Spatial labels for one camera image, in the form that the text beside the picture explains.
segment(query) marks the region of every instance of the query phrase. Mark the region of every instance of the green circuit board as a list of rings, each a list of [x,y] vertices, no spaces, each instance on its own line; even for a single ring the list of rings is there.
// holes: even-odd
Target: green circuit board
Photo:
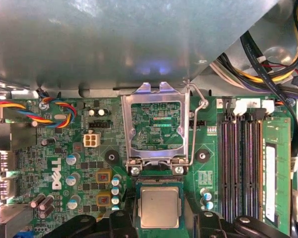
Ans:
[[[264,181],[262,220],[285,234],[290,230],[291,145],[290,118],[270,118],[264,121]]]
[[[101,169],[111,169],[112,174],[122,177],[122,192],[132,186],[132,179],[127,175],[123,161],[126,160],[126,145],[123,125],[123,114],[120,98],[95,98],[95,99],[64,99],[77,108],[78,103],[84,103],[83,109],[77,109],[75,121],[63,129],[51,129],[47,127],[37,128],[37,145],[24,148],[17,152],[19,170],[13,172],[21,176],[22,196],[14,198],[9,203],[28,203],[38,194],[53,195],[55,197],[55,210],[46,219],[38,217],[35,211],[35,219],[30,224],[35,237],[40,238],[45,233],[53,230],[71,217],[79,214],[88,214],[99,217],[111,206],[100,207],[96,205],[96,196],[102,191],[110,191],[112,185],[97,184],[95,174]],[[184,193],[191,193],[196,198],[196,203],[201,206],[201,188],[207,188],[212,194],[214,203],[213,211],[221,212],[220,198],[218,197],[218,134],[217,115],[223,110],[217,106],[217,97],[207,97],[209,106],[198,113],[198,120],[205,124],[197,128],[195,152],[205,149],[210,153],[207,163],[199,163],[194,159],[193,166],[189,167],[184,176]],[[28,109],[40,114],[47,119],[54,119],[55,115],[64,114],[58,106],[51,105],[46,111],[38,108],[39,100],[15,100],[23,102]],[[199,97],[191,97],[190,110],[194,111],[199,106]],[[98,147],[84,147],[83,136],[88,133],[89,123],[95,119],[88,114],[89,109],[106,108],[110,113],[101,118],[110,121],[110,128],[94,128],[94,132],[101,133],[101,144]],[[132,147],[139,150],[161,150],[178,148],[182,138],[176,133],[180,117],[179,103],[154,103],[132,105],[133,125],[136,136],[132,141]],[[277,107],[274,115],[285,115],[284,107]],[[193,129],[190,128],[189,159],[191,158]],[[54,138],[55,144],[42,146],[44,139]],[[119,163],[110,165],[105,162],[105,154],[109,150],[119,153]],[[78,153],[79,159],[75,165],[68,165],[66,157],[72,153]],[[61,161],[60,182],[61,190],[52,190],[53,161]],[[77,186],[68,186],[66,178],[72,173],[80,176]],[[171,171],[144,171],[143,175],[171,175]],[[78,207],[70,210],[67,203],[73,195],[78,195],[81,201]],[[184,227],[180,229],[139,231],[141,238],[177,237],[188,238]]]

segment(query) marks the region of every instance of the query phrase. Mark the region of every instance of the metal socket frame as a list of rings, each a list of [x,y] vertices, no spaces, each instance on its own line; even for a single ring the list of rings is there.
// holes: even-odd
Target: metal socket frame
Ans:
[[[133,128],[132,122],[132,104],[170,102],[180,103],[180,126],[178,127],[177,132],[183,139],[182,146],[177,149],[158,151],[136,150],[132,148],[131,142],[136,135],[136,130]],[[143,83],[142,86],[131,95],[122,96],[122,108],[128,158],[126,162],[127,168],[131,158],[140,158],[142,160],[142,165],[145,165],[146,162],[157,165],[160,161],[170,164],[170,161],[174,157],[185,157],[186,161],[188,161],[190,109],[190,89],[188,86],[185,87],[184,93],[180,93],[172,88],[167,82],[161,82],[158,91],[151,91],[151,85],[149,83]]]

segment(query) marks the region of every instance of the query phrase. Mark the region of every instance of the black ram slot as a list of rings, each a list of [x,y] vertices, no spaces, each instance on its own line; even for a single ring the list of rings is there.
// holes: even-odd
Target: black ram slot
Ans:
[[[259,218],[261,124],[246,121],[243,129],[243,215]]]
[[[226,220],[229,220],[231,214],[231,201],[230,201],[230,152],[229,152],[229,124],[223,122],[221,125],[221,153],[222,153],[222,211]]]
[[[241,123],[223,121],[221,124],[222,211],[233,222],[242,212],[241,197]]]

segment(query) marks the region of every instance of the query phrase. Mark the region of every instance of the electrolytic capacitor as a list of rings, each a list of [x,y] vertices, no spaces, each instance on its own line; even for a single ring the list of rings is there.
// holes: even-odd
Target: electrolytic capacitor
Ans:
[[[41,211],[46,210],[52,203],[54,202],[54,197],[52,195],[48,195],[39,205],[39,209]]]
[[[80,155],[78,153],[72,153],[70,155],[67,155],[66,163],[68,165],[74,165],[79,159],[80,159]]]
[[[113,196],[111,199],[111,203],[114,205],[118,205],[120,203],[120,196],[119,195]]]
[[[68,201],[68,208],[71,210],[76,209],[78,205],[80,204],[80,196],[78,195],[73,195],[70,200]]]
[[[49,146],[49,145],[54,145],[54,144],[55,144],[54,138],[44,139],[41,141],[42,146]]]
[[[45,199],[45,195],[40,193],[39,195],[36,196],[31,202],[30,206],[32,208],[36,208],[43,200]]]
[[[120,190],[121,190],[121,185],[120,184],[118,186],[114,186],[111,189],[111,194],[113,194],[114,196],[118,195]]]
[[[206,188],[201,188],[200,190],[200,195],[206,200],[210,201],[212,199],[212,194],[206,189]]]
[[[79,182],[80,175],[79,173],[72,173],[70,176],[66,178],[66,184],[68,186],[74,186]]]
[[[103,109],[99,109],[97,113],[100,117],[103,117],[103,116],[109,115],[109,110],[106,108],[103,108]]]
[[[120,175],[114,175],[113,179],[111,180],[111,184],[113,186],[118,186],[120,184],[120,180],[121,180],[121,176]]]
[[[94,109],[89,109],[88,114],[89,114],[91,117],[94,117],[94,116],[96,116],[96,111],[95,111]]]
[[[54,209],[55,208],[53,205],[49,206],[45,211],[42,211],[39,213],[39,218],[41,219],[47,218],[54,211]]]
[[[117,210],[120,210],[120,207],[118,205],[114,205],[114,206],[112,206],[111,210],[117,211]]]
[[[214,207],[214,203],[210,201],[206,201],[203,198],[201,198],[200,203],[204,206],[204,209],[211,210]]]

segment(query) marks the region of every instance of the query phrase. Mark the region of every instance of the dell logo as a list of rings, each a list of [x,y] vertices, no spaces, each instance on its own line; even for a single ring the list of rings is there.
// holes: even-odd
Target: dell logo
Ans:
[[[60,182],[60,179],[62,177],[61,175],[61,158],[58,158],[56,161],[52,161],[52,165],[57,165],[56,167],[52,168],[53,174],[52,174],[52,189],[53,190],[61,190],[62,189],[62,183]]]

